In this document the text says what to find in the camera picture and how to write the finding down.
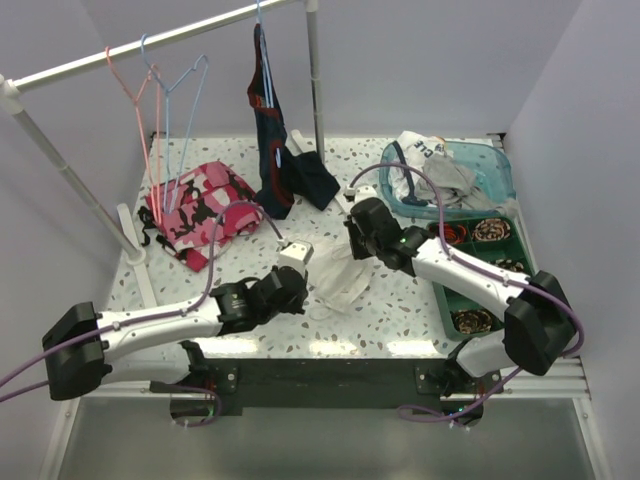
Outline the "white tank top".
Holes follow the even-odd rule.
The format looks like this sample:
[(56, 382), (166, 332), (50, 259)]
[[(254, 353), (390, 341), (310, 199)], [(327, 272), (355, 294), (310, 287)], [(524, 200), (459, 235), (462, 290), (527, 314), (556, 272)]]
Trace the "white tank top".
[(310, 244), (314, 253), (307, 265), (312, 320), (325, 320), (333, 314), (346, 314), (370, 284), (372, 258), (355, 260), (345, 235), (293, 234), (291, 241)]

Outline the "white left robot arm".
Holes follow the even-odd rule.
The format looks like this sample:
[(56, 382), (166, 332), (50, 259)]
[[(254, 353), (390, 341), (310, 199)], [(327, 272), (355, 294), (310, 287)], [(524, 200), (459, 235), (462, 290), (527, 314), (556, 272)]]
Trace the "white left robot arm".
[(86, 395), (117, 381), (146, 379), (200, 390), (207, 368), (193, 358), (168, 373), (134, 363), (129, 376), (118, 360), (149, 348), (250, 332), (279, 314), (302, 314), (308, 296), (304, 267), (275, 266), (263, 278), (222, 284), (204, 298), (133, 312), (103, 312), (91, 302), (72, 306), (42, 338), (49, 395), (54, 401)]

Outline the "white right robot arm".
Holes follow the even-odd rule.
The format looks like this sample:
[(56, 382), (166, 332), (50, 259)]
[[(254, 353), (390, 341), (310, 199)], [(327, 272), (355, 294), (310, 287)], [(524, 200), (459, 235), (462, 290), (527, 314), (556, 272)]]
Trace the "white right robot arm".
[(453, 290), (502, 320), (502, 329), (465, 340), (449, 355), (445, 379), (456, 392), (469, 392), (482, 376), (507, 367), (543, 376), (579, 333), (562, 287), (545, 271), (510, 272), (424, 228), (403, 228), (375, 197), (356, 202), (345, 225), (355, 259), (375, 257), (392, 271)]

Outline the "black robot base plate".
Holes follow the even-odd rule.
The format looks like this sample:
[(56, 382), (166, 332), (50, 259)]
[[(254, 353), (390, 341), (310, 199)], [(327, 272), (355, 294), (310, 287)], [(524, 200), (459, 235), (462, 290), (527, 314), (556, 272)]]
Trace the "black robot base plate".
[(240, 416), (251, 408), (396, 409), (414, 404), (452, 413), (497, 385), (497, 371), (456, 376), (444, 359), (205, 359), (175, 385), (151, 382), (169, 394), (175, 420)]

